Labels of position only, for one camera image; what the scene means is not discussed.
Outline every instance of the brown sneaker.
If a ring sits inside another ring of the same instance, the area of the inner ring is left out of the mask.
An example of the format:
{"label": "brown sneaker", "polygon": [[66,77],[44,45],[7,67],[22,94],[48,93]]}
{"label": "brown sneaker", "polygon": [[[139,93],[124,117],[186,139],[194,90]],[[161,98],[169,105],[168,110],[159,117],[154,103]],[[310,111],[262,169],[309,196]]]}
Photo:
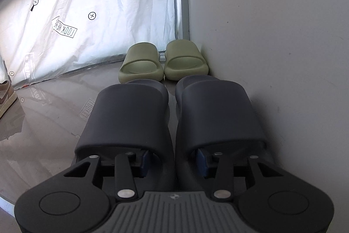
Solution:
{"label": "brown sneaker", "polygon": [[6,80],[0,83],[0,118],[5,114],[8,108],[17,99],[17,94],[13,89],[11,82]]}

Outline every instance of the gray floor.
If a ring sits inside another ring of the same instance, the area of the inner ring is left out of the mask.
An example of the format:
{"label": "gray floor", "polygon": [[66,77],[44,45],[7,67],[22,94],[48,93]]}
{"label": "gray floor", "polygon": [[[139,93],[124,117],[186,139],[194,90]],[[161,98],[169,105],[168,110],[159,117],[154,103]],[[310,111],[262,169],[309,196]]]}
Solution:
{"label": "gray floor", "polygon": [[[14,204],[31,187],[68,168],[98,93],[118,84],[121,62],[80,71],[17,90],[18,100],[0,119],[0,201]],[[174,82],[169,130],[175,142]],[[0,209],[0,232],[20,232]]]}

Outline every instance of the white sneaker sole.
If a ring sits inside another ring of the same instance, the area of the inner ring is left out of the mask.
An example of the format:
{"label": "white sneaker sole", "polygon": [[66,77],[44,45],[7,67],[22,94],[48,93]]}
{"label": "white sneaker sole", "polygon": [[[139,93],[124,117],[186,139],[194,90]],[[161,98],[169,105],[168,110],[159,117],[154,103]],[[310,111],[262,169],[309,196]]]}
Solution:
{"label": "white sneaker sole", "polygon": [[5,114],[8,108],[11,107],[13,102],[17,99],[16,92],[13,92],[13,94],[10,96],[10,98],[4,103],[4,105],[0,109],[0,118]]}

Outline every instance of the blue component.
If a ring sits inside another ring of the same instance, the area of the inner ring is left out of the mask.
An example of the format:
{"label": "blue component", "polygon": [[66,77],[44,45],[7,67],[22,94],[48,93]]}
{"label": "blue component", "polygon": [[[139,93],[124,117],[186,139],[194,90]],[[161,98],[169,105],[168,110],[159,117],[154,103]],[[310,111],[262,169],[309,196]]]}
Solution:
{"label": "blue component", "polygon": [[150,165],[151,165],[151,152],[147,150],[146,152],[144,152],[142,156],[142,164],[140,166],[141,177],[147,176]]}
{"label": "blue component", "polygon": [[196,163],[198,166],[198,172],[200,176],[207,177],[208,176],[208,166],[206,162],[206,157],[201,149],[196,151]]}

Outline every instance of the round black pad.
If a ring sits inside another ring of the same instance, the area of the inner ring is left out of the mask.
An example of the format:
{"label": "round black pad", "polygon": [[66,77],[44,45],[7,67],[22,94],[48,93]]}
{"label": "round black pad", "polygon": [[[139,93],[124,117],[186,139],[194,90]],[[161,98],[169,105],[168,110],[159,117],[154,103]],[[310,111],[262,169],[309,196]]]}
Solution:
{"label": "round black pad", "polygon": [[278,213],[294,215],[305,211],[309,206],[308,199],[300,193],[283,191],[269,197],[269,206]]}
{"label": "round black pad", "polygon": [[110,205],[107,195],[80,178],[54,176],[25,192],[15,217],[29,233],[81,233],[99,226]]}
{"label": "round black pad", "polygon": [[73,212],[80,205],[80,198],[71,192],[54,192],[40,201],[43,212],[51,215],[64,215]]}
{"label": "round black pad", "polygon": [[264,178],[239,198],[241,215],[263,233],[325,232],[334,214],[331,199],[296,178]]}

